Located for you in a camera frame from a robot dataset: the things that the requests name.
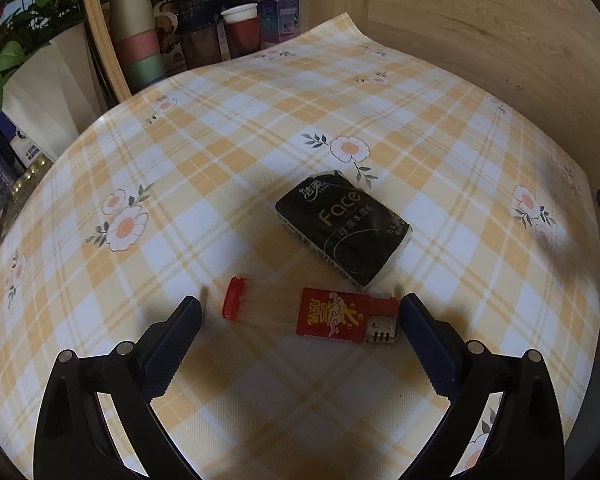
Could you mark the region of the red lighter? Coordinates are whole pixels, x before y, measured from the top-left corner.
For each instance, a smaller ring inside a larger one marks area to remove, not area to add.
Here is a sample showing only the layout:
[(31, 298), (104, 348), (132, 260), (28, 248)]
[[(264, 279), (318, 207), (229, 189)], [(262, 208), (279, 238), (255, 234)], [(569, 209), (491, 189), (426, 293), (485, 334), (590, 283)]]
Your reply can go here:
[(399, 301), (234, 276), (227, 287), (222, 315), (232, 322), (302, 337), (388, 344), (396, 336)]

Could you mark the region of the black tissue packet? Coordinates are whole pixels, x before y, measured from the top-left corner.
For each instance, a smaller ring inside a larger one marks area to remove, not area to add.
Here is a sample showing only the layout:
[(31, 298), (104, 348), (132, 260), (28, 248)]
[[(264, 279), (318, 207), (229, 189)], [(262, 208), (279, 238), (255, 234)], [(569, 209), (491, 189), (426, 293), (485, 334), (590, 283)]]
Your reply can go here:
[(275, 203), (283, 224), (355, 287), (377, 281), (412, 227), (334, 170), (309, 176)]

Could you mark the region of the yellow plaid floral tablecloth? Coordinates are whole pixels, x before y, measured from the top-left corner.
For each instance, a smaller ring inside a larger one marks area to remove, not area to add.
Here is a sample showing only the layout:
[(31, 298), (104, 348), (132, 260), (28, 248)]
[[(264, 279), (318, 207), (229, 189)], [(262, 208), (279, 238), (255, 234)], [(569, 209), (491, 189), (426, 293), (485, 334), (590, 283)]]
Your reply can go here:
[(58, 353), (106, 353), (189, 295), (204, 327), (155, 409), (204, 478), (404, 471), (446, 408), (404, 337), (338, 344), (221, 315), (237, 275), (349, 287), (274, 208), (329, 170), (412, 228), (375, 289), (414, 292), (494, 352), (538, 349), (570, 431), (600, 330), (585, 173), (516, 110), (340, 15), (155, 84), (50, 167), (0, 247), (0, 445), (20, 471)]

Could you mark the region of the gold green tray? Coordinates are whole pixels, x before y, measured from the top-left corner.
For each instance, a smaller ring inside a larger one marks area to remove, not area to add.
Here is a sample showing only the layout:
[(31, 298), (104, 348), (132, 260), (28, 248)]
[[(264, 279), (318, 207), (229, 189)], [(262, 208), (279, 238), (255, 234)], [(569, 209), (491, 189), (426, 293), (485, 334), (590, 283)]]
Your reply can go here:
[(0, 246), (51, 166), (53, 166), (53, 161), (42, 154), (32, 162), (24, 174), (15, 182), (0, 214)]

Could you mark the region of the blue white supplement box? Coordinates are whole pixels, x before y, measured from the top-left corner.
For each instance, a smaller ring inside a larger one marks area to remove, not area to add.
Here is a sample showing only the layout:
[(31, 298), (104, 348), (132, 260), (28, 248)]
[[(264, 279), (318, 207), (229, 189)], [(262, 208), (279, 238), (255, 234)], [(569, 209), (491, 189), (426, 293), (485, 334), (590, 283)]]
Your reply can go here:
[(15, 128), (9, 144), (24, 168), (29, 168), (42, 155), (40, 148), (19, 128)]

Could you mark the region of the white flower pot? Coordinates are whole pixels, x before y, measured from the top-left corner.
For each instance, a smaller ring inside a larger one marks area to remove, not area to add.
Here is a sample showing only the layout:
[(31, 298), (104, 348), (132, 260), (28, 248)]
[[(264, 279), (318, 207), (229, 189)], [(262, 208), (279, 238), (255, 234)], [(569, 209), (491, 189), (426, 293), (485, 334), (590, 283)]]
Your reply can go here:
[(51, 160), (106, 111), (82, 23), (37, 50), (4, 87), (3, 113)]

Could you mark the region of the dark brown glass cup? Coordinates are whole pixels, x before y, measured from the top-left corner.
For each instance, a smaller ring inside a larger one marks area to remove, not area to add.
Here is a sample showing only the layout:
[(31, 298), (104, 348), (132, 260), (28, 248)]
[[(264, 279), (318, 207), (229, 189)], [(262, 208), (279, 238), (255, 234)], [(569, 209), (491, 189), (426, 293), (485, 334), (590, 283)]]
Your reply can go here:
[(189, 70), (222, 61), (218, 29), (215, 25), (181, 34), (181, 47)]

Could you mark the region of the red cup with white lid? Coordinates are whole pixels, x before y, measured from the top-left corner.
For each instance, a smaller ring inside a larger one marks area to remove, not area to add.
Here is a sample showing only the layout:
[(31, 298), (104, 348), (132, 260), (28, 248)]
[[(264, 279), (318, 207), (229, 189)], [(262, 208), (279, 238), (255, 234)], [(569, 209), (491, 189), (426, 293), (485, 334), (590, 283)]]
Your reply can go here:
[(231, 58), (260, 50), (260, 18), (257, 3), (246, 3), (221, 13)]

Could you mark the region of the stack of paper cups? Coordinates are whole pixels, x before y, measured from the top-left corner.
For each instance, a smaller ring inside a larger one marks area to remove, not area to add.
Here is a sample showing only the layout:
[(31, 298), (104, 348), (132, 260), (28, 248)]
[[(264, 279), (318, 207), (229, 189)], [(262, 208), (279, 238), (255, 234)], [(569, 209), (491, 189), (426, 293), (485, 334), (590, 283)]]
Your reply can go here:
[(126, 83), (135, 93), (166, 74), (150, 0), (110, 0), (110, 32)]

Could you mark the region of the purple small box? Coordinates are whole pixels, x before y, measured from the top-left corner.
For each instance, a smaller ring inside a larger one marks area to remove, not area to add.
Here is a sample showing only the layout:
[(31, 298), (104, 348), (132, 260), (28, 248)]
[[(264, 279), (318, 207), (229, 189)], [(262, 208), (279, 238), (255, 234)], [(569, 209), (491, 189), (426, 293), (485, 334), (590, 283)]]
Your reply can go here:
[(262, 48), (282, 44), (301, 35), (299, 0), (259, 0)]

